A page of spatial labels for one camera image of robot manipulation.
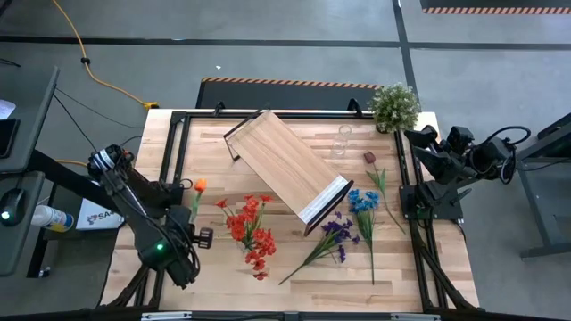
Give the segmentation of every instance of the desk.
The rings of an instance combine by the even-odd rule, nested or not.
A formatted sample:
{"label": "desk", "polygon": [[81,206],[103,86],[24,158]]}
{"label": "desk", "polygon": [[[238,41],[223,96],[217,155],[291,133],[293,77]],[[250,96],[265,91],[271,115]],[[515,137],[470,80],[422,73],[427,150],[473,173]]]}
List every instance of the desk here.
{"label": "desk", "polygon": [[[169,130],[170,110],[151,110],[145,124],[137,158],[137,170],[150,180],[159,177],[162,155]],[[410,235],[404,235],[384,210],[377,212],[374,233],[376,284],[370,282],[370,261],[365,243],[347,244],[347,260],[335,264],[331,258],[314,262],[303,268],[288,282],[277,285],[307,256],[320,238],[320,232],[303,237],[304,224],[282,202],[269,204],[262,225],[272,229],[277,253],[267,259],[270,277],[262,282],[252,277],[244,255],[231,239],[223,214],[214,202],[228,198],[230,207],[242,207],[248,193],[272,191],[243,162],[234,163],[228,154],[222,135],[239,119],[193,119],[188,137],[182,177],[206,178],[208,187],[203,194],[196,225],[214,229],[210,250],[198,250],[202,269],[194,284],[181,290],[165,277],[160,309],[242,310],[242,311],[329,311],[329,312],[387,312],[421,311],[418,281],[412,255]],[[374,124],[365,120],[286,119],[285,123],[347,179],[355,188],[374,190],[365,170],[371,170],[362,154],[372,151],[377,167],[386,168],[389,207],[408,232],[401,218],[399,186],[402,185],[395,141],[392,135],[381,135]],[[352,126],[349,147],[342,159],[331,157],[330,147],[340,125]],[[432,112],[420,114],[418,127],[431,124],[437,128]],[[180,130],[175,140],[175,151]],[[171,160],[170,173],[175,166]],[[183,203],[189,205],[190,192]],[[347,213],[343,201],[337,208]],[[441,265],[458,290],[477,306],[476,289],[472,279],[468,253],[462,234],[449,222],[435,221],[434,232]],[[107,284],[101,303],[113,300],[137,271],[140,262],[133,247],[133,234],[123,227],[115,244]],[[435,301],[434,279],[427,273],[431,298]]]}

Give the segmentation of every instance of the wooden box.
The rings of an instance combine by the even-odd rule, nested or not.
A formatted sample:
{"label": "wooden box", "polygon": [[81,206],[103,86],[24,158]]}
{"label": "wooden box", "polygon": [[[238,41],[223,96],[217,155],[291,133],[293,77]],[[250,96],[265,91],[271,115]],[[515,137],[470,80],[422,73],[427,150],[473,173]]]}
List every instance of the wooden box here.
{"label": "wooden box", "polygon": [[256,111],[224,138],[234,161],[244,160],[306,224],[304,235],[319,225],[353,184],[272,111]]}

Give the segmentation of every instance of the small red object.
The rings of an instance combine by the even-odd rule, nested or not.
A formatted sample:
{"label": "small red object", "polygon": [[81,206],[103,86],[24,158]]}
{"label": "small red object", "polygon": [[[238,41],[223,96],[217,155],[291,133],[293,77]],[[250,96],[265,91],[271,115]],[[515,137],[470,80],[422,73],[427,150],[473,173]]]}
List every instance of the small red object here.
{"label": "small red object", "polygon": [[372,152],[365,152],[363,156],[365,156],[365,161],[367,161],[367,164],[372,164],[377,160],[375,154]]}

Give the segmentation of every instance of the concrete floor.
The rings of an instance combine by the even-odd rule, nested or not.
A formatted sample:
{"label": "concrete floor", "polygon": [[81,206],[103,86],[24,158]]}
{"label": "concrete floor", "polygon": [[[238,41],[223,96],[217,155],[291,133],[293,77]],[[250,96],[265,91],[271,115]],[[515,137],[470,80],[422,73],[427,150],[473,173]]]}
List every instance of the concrete floor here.
{"label": "concrete floor", "polygon": [[[61,0],[86,37],[398,41],[391,0]],[[451,43],[571,43],[571,16],[424,15],[418,0],[401,0],[409,41]],[[48,0],[14,2],[0,34],[70,36]],[[88,45],[102,79],[159,101],[194,106],[209,76],[288,78],[392,84],[405,82],[400,49],[303,46]],[[76,45],[0,43],[0,56],[24,68],[58,65],[59,88],[114,119],[142,126],[145,111],[92,82]],[[424,111],[436,111],[443,136],[470,128],[476,141],[506,125],[535,133],[569,113],[571,55],[567,51],[412,50]],[[141,133],[94,116],[62,98],[94,143],[103,147]],[[130,143],[134,152],[138,143]],[[54,158],[84,161],[87,142],[53,103],[38,148]],[[523,188],[480,182],[462,201],[468,253],[481,306],[494,312],[570,318],[571,254],[522,261],[540,244]],[[21,284],[0,301],[2,315],[93,307],[101,293],[112,240],[60,243],[53,274]],[[12,287],[0,289],[5,291]],[[68,290],[76,295],[63,297]]]}

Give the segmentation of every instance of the hazard tape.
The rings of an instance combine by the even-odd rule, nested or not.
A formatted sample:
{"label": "hazard tape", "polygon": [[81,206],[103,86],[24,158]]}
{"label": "hazard tape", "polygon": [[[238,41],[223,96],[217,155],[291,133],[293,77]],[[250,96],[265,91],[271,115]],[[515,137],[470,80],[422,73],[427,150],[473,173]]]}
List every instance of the hazard tape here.
{"label": "hazard tape", "polygon": [[424,8],[432,14],[570,14],[571,8]]}
{"label": "hazard tape", "polygon": [[327,81],[303,81],[303,80],[277,80],[277,79],[252,79],[252,78],[224,78],[207,77],[202,82],[237,83],[237,84],[265,84],[265,85],[289,85],[289,86],[327,86],[343,88],[366,88],[378,89],[380,85],[336,83]]}

